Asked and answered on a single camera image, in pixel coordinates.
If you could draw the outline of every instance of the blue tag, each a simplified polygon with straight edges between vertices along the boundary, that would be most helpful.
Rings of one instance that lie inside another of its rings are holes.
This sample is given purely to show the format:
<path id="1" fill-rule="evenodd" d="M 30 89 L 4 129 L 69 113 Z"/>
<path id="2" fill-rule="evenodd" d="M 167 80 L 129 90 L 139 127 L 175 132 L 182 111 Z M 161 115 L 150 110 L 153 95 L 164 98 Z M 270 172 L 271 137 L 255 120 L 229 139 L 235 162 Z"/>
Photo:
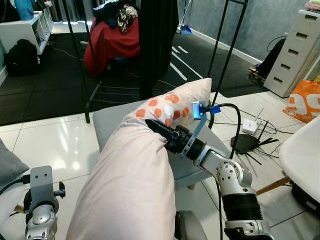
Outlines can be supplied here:
<path id="1" fill-rule="evenodd" d="M 210 107 L 210 113 L 212 114 L 218 114 L 221 112 L 220 106 L 216 105 L 216 106 L 212 106 Z"/>

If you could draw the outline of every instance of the pillowcase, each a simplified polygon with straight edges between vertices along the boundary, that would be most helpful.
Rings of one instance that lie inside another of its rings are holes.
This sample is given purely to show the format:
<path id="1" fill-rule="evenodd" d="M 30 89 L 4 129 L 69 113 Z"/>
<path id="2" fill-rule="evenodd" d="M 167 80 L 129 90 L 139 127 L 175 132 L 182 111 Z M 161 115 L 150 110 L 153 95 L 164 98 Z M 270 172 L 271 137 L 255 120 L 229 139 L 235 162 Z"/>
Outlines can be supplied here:
<path id="1" fill-rule="evenodd" d="M 0 186 L 16 180 L 29 167 L 9 151 L 0 138 Z"/>
<path id="2" fill-rule="evenodd" d="M 174 238 L 175 183 L 166 139 L 145 119 L 187 124 L 192 102 L 208 101 L 210 92 L 210 78 L 186 83 L 124 117 L 79 195 L 67 240 Z"/>
<path id="3" fill-rule="evenodd" d="M 0 190 L 29 168 L 9 151 L 0 138 Z M 14 184 L 0 196 L 0 229 L 18 204 L 24 192 L 22 183 Z"/>

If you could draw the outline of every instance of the white router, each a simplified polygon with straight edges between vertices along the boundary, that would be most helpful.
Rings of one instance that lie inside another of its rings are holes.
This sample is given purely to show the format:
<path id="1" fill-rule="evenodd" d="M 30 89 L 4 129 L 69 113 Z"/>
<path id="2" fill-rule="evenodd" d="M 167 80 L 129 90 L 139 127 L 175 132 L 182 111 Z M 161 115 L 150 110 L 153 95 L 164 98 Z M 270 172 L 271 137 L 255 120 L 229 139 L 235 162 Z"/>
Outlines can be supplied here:
<path id="1" fill-rule="evenodd" d="M 242 132 L 250 134 L 252 136 L 256 134 L 258 128 L 260 127 L 260 125 L 262 123 L 262 120 L 261 120 L 260 123 L 258 124 L 257 119 L 263 110 L 264 109 L 262 108 L 260 113 L 258 114 L 258 116 L 256 116 L 255 120 L 249 120 L 246 118 L 243 119 Z"/>

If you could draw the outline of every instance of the orange polka dot pillowcase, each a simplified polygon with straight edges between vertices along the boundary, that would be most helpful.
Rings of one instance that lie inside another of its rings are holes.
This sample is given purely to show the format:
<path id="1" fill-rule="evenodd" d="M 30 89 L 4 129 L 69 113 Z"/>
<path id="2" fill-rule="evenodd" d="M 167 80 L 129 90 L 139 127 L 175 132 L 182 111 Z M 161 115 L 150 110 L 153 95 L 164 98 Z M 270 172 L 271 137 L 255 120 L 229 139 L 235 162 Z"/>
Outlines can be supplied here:
<path id="1" fill-rule="evenodd" d="M 133 122 L 145 119 L 157 120 L 175 128 L 177 125 L 188 125 L 193 121 L 193 102 L 209 101 L 211 93 L 211 78 L 188 82 L 174 90 L 150 98 L 136 111 L 127 115 L 123 122 Z"/>

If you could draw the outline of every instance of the orange shopping bag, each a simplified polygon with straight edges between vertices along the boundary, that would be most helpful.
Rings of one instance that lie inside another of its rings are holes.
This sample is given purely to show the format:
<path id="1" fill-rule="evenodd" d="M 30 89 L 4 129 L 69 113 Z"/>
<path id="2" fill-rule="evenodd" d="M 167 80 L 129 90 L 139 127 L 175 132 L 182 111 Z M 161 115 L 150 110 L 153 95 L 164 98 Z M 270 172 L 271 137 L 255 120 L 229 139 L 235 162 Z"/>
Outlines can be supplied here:
<path id="1" fill-rule="evenodd" d="M 292 91 L 289 104 L 284 113 L 305 123 L 320 115 L 320 84 L 313 81 L 301 81 Z"/>

